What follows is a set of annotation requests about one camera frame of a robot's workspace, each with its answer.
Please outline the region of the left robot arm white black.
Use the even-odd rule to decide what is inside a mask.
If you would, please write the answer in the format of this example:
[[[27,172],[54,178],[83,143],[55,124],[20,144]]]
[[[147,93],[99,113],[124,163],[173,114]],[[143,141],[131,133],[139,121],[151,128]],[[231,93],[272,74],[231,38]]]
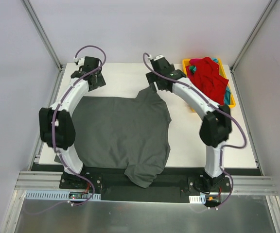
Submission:
[[[76,132],[72,114],[86,93],[106,83],[99,58],[85,56],[77,59],[76,64],[79,68],[71,74],[66,90],[50,107],[41,108],[38,117],[41,141],[53,149],[64,171],[72,175],[70,183],[81,189],[86,186],[87,177],[81,173],[84,164],[74,145]]]

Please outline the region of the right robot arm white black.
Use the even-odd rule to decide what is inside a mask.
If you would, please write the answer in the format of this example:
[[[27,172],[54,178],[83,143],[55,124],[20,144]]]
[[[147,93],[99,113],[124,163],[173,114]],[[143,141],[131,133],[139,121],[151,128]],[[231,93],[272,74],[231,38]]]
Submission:
[[[199,136],[206,145],[206,164],[204,167],[203,186],[208,191],[215,191],[221,185],[223,174],[223,146],[232,132],[230,108],[219,105],[203,94],[180,69],[175,69],[167,59],[143,54],[144,64],[150,70],[146,74],[150,87],[156,90],[170,91],[183,99],[199,115],[202,124]]]

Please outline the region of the dark grey t shirt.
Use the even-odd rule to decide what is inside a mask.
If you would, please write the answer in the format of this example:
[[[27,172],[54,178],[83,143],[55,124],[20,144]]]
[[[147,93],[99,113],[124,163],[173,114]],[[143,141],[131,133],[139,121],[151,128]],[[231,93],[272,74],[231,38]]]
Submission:
[[[142,188],[164,170],[171,117],[166,102],[151,88],[133,99],[82,97],[72,121],[74,146],[84,166],[124,169]]]

